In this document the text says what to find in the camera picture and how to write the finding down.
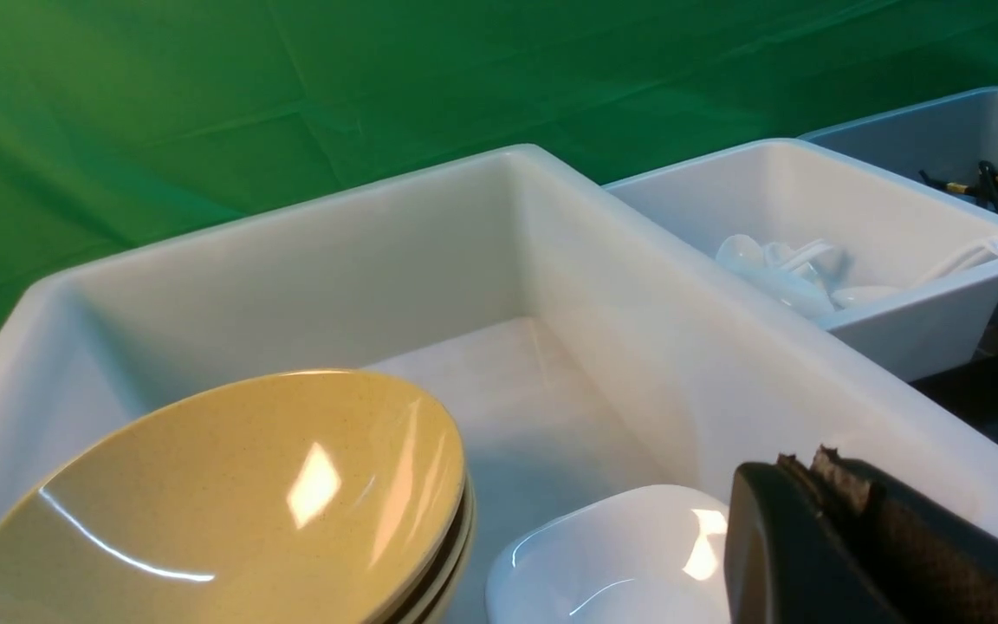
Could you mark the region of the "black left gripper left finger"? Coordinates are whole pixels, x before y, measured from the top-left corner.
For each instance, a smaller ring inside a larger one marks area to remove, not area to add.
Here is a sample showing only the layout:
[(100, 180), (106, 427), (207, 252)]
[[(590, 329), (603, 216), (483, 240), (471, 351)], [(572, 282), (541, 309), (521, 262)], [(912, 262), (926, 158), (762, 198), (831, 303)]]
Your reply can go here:
[(723, 577), (733, 623), (896, 623), (800, 479), (748, 462), (733, 475)]

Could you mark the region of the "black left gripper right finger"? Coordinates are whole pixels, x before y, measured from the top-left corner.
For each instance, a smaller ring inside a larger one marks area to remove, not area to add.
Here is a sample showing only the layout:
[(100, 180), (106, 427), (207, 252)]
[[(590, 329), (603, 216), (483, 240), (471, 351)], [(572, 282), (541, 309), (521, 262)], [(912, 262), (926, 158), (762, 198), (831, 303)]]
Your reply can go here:
[(911, 623), (998, 623), (998, 537), (863, 459), (822, 446), (777, 465), (859, 572)]

